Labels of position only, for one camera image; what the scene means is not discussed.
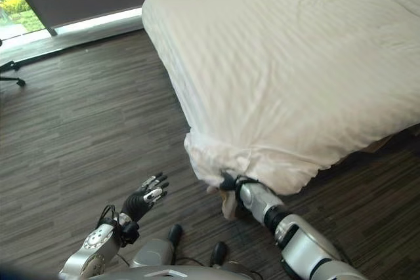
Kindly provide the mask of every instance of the mattress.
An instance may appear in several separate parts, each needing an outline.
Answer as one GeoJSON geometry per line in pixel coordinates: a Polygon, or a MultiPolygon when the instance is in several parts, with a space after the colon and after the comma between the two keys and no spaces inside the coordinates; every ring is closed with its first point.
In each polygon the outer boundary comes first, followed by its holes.
{"type": "Polygon", "coordinates": [[[297,193],[420,123],[420,0],[146,0],[199,179],[297,193]]]}

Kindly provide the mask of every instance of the wooden floor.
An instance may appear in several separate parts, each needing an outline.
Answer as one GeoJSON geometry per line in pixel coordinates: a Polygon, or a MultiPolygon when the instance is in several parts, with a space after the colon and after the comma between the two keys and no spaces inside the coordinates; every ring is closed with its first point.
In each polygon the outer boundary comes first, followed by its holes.
{"type": "MultiPolygon", "coordinates": [[[[226,221],[183,148],[188,130],[168,76],[140,31],[22,68],[27,86],[0,83],[0,261],[57,272],[107,203],[121,206],[147,176],[169,195],[141,221],[141,240],[179,222],[179,254],[208,262],[217,241],[265,279],[288,279],[270,234],[226,221]]],[[[356,154],[285,201],[370,279],[420,279],[420,143],[402,133],[356,154]]],[[[122,268],[115,259],[111,270],[122,268]]]]}

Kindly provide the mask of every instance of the garden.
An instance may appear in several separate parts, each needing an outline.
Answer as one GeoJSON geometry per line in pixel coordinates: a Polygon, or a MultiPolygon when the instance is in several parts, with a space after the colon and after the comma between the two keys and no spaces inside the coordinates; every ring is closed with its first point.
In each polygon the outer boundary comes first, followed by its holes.
{"type": "Polygon", "coordinates": [[[0,9],[0,27],[22,24],[28,33],[44,28],[25,0],[0,0],[0,9]]]}

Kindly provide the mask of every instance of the striped fabric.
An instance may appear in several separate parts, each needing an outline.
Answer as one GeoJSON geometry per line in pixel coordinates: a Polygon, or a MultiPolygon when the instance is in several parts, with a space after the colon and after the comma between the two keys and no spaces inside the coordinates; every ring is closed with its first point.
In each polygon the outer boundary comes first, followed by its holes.
{"type": "Polygon", "coordinates": [[[420,122],[420,0],[146,0],[198,178],[298,192],[420,122]]]}

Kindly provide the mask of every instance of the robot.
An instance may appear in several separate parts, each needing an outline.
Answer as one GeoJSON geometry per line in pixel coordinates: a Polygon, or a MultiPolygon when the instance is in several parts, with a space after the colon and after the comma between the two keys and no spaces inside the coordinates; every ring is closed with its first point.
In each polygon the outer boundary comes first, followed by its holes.
{"type": "MultiPolygon", "coordinates": [[[[347,264],[340,252],[307,221],[290,212],[282,200],[264,184],[246,176],[223,173],[222,190],[234,190],[238,203],[273,234],[281,250],[281,262],[292,279],[300,280],[367,280],[347,264]]],[[[124,202],[120,213],[107,206],[97,227],[81,248],[64,264],[61,279],[95,277],[97,280],[158,280],[174,277],[189,280],[256,280],[255,273],[240,264],[224,264],[225,247],[219,243],[213,251],[212,267],[174,265],[174,253],[182,228],[175,225],[167,239],[152,239],[145,244],[126,271],[104,274],[105,265],[121,247],[133,244],[139,237],[137,222],[167,192],[167,177],[159,174],[147,179],[124,202]]]]}

